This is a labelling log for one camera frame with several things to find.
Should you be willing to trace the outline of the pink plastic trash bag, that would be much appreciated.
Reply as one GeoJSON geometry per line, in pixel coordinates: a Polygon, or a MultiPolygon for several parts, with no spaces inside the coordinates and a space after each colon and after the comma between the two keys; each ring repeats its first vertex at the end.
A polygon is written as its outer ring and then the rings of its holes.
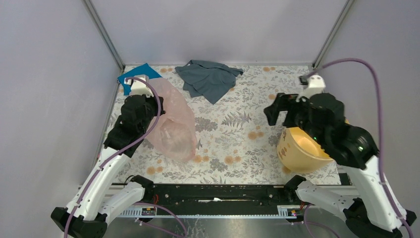
{"type": "Polygon", "coordinates": [[[185,97],[165,78],[149,81],[157,94],[163,98],[165,114],[146,139],[166,157],[187,162],[196,155],[195,117],[185,97]]]}

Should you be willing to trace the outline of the yellow plastic trash bin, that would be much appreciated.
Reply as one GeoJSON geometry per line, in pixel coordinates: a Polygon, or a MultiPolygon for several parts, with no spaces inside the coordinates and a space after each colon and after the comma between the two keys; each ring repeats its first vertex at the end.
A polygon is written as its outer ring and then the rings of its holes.
{"type": "Polygon", "coordinates": [[[298,127],[284,129],[277,144],[277,155],[284,167],[299,174],[312,173],[334,162],[312,137],[298,127]]]}

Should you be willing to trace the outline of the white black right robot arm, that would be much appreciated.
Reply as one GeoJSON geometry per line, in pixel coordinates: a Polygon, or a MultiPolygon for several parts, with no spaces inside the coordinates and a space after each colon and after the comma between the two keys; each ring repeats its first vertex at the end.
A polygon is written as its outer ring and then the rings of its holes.
{"type": "Polygon", "coordinates": [[[346,197],[295,176],[285,185],[285,200],[311,203],[332,213],[360,238],[400,238],[400,228],[412,225],[416,214],[401,206],[393,209],[387,196],[390,187],[380,180],[378,148],[368,131],[345,122],[344,104],[329,93],[302,99],[278,93],[264,109],[268,124],[275,125],[282,111],[287,113],[283,125],[298,127],[314,139],[359,193],[346,197]]]}

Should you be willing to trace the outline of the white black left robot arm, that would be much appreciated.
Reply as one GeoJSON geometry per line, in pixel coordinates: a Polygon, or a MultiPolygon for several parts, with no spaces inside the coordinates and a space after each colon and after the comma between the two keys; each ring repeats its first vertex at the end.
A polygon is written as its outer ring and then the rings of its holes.
{"type": "Polygon", "coordinates": [[[64,237],[102,238],[109,224],[129,206],[152,201],[154,183],[139,175],[133,176],[111,198],[105,199],[105,194],[159,117],[165,114],[163,102],[160,96],[134,95],[125,99],[88,178],[65,207],[56,207],[51,213],[64,237]]]}

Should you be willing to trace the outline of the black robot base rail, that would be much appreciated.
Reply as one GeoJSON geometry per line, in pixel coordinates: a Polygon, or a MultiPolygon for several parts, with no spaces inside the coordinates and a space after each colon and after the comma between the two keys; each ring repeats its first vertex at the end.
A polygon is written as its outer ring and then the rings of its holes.
{"type": "Polygon", "coordinates": [[[300,209],[306,203],[282,185],[154,184],[141,202],[175,215],[277,215],[278,206],[300,209]]]}

